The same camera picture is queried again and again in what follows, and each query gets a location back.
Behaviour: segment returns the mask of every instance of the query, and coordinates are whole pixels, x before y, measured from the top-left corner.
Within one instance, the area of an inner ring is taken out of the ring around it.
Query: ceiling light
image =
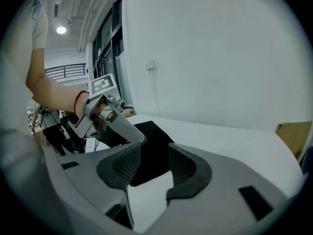
[[[64,34],[66,31],[67,31],[67,29],[65,27],[63,27],[63,26],[60,26],[60,27],[57,28],[57,32],[59,34]]]

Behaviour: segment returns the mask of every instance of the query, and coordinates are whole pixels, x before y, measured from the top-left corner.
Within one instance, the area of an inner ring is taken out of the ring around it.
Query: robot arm
[[[101,114],[97,116],[93,112],[101,103],[105,103],[107,106],[101,109]],[[75,126],[70,121],[68,124],[80,138],[99,139],[109,127],[131,143],[144,143],[145,136],[121,114],[124,106],[125,102],[122,99],[117,100],[114,96],[106,93],[92,96],[85,104],[85,115]],[[100,120],[104,121],[107,126],[99,128],[98,123]]]

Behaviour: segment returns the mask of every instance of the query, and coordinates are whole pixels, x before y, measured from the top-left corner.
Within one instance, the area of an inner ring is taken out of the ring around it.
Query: railing
[[[46,69],[47,76],[54,80],[85,75],[86,64],[63,65]]]

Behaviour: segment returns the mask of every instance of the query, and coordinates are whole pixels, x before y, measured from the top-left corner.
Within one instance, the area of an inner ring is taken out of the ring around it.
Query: wall outlet
[[[153,59],[150,59],[148,62],[146,62],[146,70],[150,71],[150,70],[153,70],[153,69],[156,69],[156,63]]]

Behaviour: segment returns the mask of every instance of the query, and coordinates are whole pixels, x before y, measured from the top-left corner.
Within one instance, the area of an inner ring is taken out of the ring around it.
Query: white wall
[[[45,52],[45,69],[62,66],[62,65],[73,65],[73,64],[85,64],[87,62],[87,55],[85,52],[78,52],[77,49],[63,49],[60,51],[48,51]],[[67,74],[75,72],[75,69],[67,71]],[[85,75],[78,75],[72,77],[66,77],[58,79],[59,83],[64,85],[73,85],[73,84],[85,84],[83,87],[86,87],[88,82],[87,66],[85,66]]]
[[[77,49],[65,49],[45,53],[45,69],[62,65],[85,64],[86,62],[86,53],[78,52]]]
[[[86,46],[86,65],[88,69],[88,79],[94,80],[93,60],[92,60],[92,42],[88,42]]]
[[[137,113],[158,101],[164,118],[272,131],[313,119],[312,50],[281,0],[123,0],[123,38]]]
[[[133,107],[133,99],[132,94],[129,86],[129,79],[128,79],[128,73],[127,73],[127,65],[126,65],[126,59],[124,52],[122,52],[117,58],[116,58],[116,65],[117,70],[119,73],[119,82],[121,85],[121,91],[122,91],[122,98],[124,99],[126,106]]]

